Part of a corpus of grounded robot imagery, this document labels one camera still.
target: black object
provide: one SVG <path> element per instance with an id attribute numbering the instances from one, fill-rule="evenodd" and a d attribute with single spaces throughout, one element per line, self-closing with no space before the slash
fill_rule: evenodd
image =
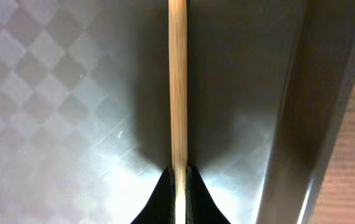
<path id="1" fill-rule="evenodd" d="M 146 206 L 132 224 L 174 222 L 174 181 L 171 169 L 167 168 L 158 180 Z M 186 223 L 229 223 L 216 207 L 200 173 L 195 167 L 187 169 Z"/>
<path id="2" fill-rule="evenodd" d="M 262 183 L 257 223 L 307 223 L 355 81 L 355 0 L 191 0 L 188 16 L 189 164 L 245 199 L 240 222 Z M 191 194 L 187 220 L 215 213 Z"/>
<path id="3" fill-rule="evenodd" d="M 229 223 L 216 207 L 195 167 L 187 169 L 186 210 L 187 223 L 189 224 Z"/>
<path id="4" fill-rule="evenodd" d="M 173 172 L 167 168 L 158 180 L 146 206 L 132 224 L 173 223 L 175 186 Z"/>

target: checkered pattern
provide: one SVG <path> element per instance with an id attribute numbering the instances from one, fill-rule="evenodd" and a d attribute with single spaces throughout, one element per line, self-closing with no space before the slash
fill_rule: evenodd
<path id="1" fill-rule="evenodd" d="M 119 7 L 138 11 L 130 1 L 0 0 L 0 223 L 128 223 L 152 192 L 160 170 L 132 161 L 135 136 L 121 137 L 133 118 L 116 86 L 131 77 L 113 66 L 123 39 L 103 21 Z"/>

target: stainless steel surface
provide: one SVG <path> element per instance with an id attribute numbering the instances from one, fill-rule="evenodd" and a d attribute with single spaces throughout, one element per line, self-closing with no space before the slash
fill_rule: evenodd
<path id="1" fill-rule="evenodd" d="M 189 162 L 232 223 L 255 223 L 303 1 L 190 1 Z"/>
<path id="2" fill-rule="evenodd" d="M 334 133 L 324 131 L 329 119 L 335 126 L 340 119 L 329 105 L 338 99 L 344 107 L 345 93 L 336 93 L 343 73 L 355 71 L 355 60 L 344 69 L 355 53 L 342 52 L 353 44 L 355 1 L 310 2 L 309 25 L 318 32 L 309 32 L 305 46 L 338 46 L 324 51 L 317 69 L 319 48 L 296 50 L 305 1 L 189 1 L 189 163 L 232 223 L 255 223 L 259 212 L 266 220 L 278 213 L 297 220 L 291 211 L 300 209 L 310 173 L 323 176 L 323 166 L 301 163 L 304 172 L 290 166 L 302 155 L 325 164 L 329 157 Z M 0 223 L 129 223 L 143 208 L 171 163 L 167 8 L 164 0 L 0 0 Z M 291 106 L 285 116 L 292 119 L 281 121 L 297 52 L 294 87 L 324 90 L 307 85 L 317 82 L 312 74 L 335 77 L 334 88 L 322 91 L 331 116 L 302 103 L 302 111 L 314 111 L 312 119 Z M 295 93 L 292 102 L 308 97 Z M 292 121 L 309 151 L 287 155 L 281 140 L 270 157 L 278 121 Z M 313 127 L 311 136 L 306 127 Z M 314 144 L 303 141 L 312 134 Z M 299 184 L 287 188 L 285 180 Z M 263 200 L 272 206 L 259 209 L 264 183 Z M 291 189 L 295 197 L 286 197 Z"/>
<path id="3" fill-rule="evenodd" d="M 0 0 L 0 223 L 144 207 L 171 161 L 166 6 Z"/>

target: diamond pattern surface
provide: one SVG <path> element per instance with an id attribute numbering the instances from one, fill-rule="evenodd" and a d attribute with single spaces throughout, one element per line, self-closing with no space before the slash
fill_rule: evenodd
<path id="1" fill-rule="evenodd" d="M 166 8 L 0 0 L 0 223 L 130 223 L 140 212 L 169 164 L 145 155 L 169 146 L 155 132 L 169 109 Z M 237 160 L 256 170 L 257 152 Z"/>
<path id="2" fill-rule="evenodd" d="M 9 67 L 14 68 L 24 56 L 26 49 L 16 40 L 8 30 L 0 33 L 0 59 Z"/>

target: wooden stick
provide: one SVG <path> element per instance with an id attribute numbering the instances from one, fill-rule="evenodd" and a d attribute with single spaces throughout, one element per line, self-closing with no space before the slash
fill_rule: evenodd
<path id="1" fill-rule="evenodd" d="M 169 4 L 169 91 L 171 97 L 172 167 L 175 175 L 175 224 L 186 222 L 187 169 L 187 6 Z"/>

